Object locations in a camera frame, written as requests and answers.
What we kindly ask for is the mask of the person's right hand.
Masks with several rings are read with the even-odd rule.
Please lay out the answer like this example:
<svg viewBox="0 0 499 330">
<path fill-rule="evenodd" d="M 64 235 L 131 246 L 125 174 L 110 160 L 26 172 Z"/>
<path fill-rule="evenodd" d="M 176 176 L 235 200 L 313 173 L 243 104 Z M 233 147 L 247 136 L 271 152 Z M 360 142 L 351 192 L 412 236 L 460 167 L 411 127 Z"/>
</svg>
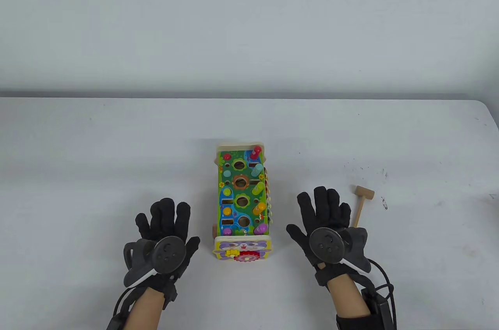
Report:
<svg viewBox="0 0 499 330">
<path fill-rule="evenodd" d="M 357 274 L 357 271 L 345 264 L 328 264 L 323 269 L 319 268 L 322 260 L 313 253 L 310 248 L 310 236 L 318 228 L 348 228 L 350 223 L 351 208 L 347 203 L 340 203 L 340 197 L 335 189 L 326 189 L 319 186 L 314 189 L 314 203 L 311 203 L 310 195 L 302 192 L 297 195 L 297 202 L 301 209 L 301 216 L 305 227 L 303 233 L 294 224 L 289 224 L 286 231 L 290 237 L 298 243 L 304 251 L 305 256 L 314 267 L 318 284 L 325 287 L 327 283 L 344 274 Z"/>
</svg>

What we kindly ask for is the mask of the person's left hand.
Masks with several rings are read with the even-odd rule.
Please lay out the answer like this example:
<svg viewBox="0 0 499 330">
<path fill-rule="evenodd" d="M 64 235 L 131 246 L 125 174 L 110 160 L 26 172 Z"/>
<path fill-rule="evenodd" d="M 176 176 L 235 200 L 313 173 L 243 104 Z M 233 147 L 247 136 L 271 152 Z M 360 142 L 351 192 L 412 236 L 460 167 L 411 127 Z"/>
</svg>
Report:
<svg viewBox="0 0 499 330">
<path fill-rule="evenodd" d="M 185 244 L 186 256 L 182 264 L 169 275 L 156 274 L 144 280 L 139 287 L 151 288 L 157 292 L 164 293 L 175 282 L 189 266 L 190 260 L 198 250 L 200 238 L 198 236 L 187 238 L 189 229 L 189 218 L 191 208 L 186 202 L 175 205 L 173 199 L 163 198 L 151 206 L 151 220 L 148 221 L 144 213 L 136 216 L 135 222 L 142 238 L 153 241 L 160 241 L 169 236 L 179 237 Z"/>
</svg>

